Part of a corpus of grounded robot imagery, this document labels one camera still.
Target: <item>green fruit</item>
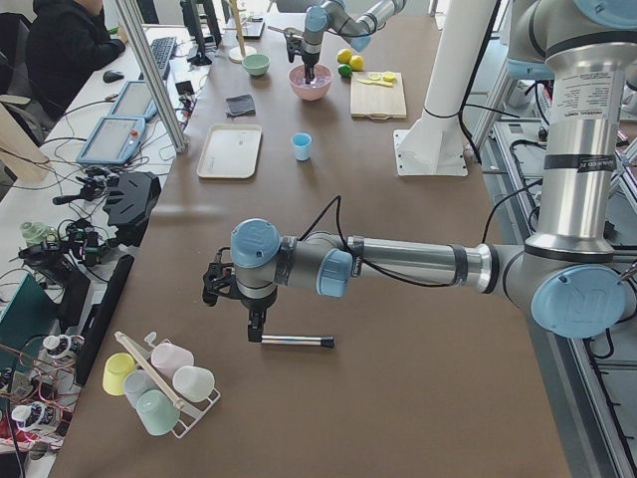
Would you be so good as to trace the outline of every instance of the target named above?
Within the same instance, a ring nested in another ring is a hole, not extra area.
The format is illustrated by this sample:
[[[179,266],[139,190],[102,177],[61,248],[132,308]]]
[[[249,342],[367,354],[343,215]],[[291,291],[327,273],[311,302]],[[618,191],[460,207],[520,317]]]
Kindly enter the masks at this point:
[[[351,66],[347,63],[343,63],[342,65],[338,66],[338,74],[341,75],[343,78],[351,77]]]

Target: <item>warning label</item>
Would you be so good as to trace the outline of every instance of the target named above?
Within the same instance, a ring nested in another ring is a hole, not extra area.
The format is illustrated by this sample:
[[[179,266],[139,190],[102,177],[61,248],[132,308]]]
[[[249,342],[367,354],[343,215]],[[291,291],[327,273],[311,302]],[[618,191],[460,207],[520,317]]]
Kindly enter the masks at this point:
[[[608,120],[615,77],[615,72],[597,72],[556,81],[550,122]]]

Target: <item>wooden cutting board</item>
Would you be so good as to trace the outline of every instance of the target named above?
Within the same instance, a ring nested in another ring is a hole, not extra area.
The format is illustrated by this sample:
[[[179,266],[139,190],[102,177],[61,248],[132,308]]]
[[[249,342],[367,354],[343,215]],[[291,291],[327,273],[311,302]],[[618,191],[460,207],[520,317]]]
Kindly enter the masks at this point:
[[[366,80],[369,72],[354,72],[351,76],[351,98],[349,109],[353,118],[387,120],[407,118],[405,92],[402,75],[396,73],[396,81],[391,88],[380,85],[364,85],[356,78]]]

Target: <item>gray cloth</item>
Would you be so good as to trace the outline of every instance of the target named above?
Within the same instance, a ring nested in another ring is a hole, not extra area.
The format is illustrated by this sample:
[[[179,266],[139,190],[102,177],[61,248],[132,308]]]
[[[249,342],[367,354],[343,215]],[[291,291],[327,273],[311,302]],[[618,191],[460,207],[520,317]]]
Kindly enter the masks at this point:
[[[241,95],[240,97],[226,98],[226,116],[239,117],[241,115],[253,115],[256,113],[255,101],[252,95]]]

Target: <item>blue cup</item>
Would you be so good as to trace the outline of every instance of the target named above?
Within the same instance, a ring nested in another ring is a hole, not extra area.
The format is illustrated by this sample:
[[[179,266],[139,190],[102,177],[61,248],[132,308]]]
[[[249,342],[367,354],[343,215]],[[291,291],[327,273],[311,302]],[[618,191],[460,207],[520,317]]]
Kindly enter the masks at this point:
[[[138,400],[135,409],[146,431],[153,436],[165,435],[179,421],[179,410],[159,390],[149,390]]]
[[[297,161],[310,159],[312,153],[312,137],[306,132],[298,132],[292,136],[292,146],[295,150]]]

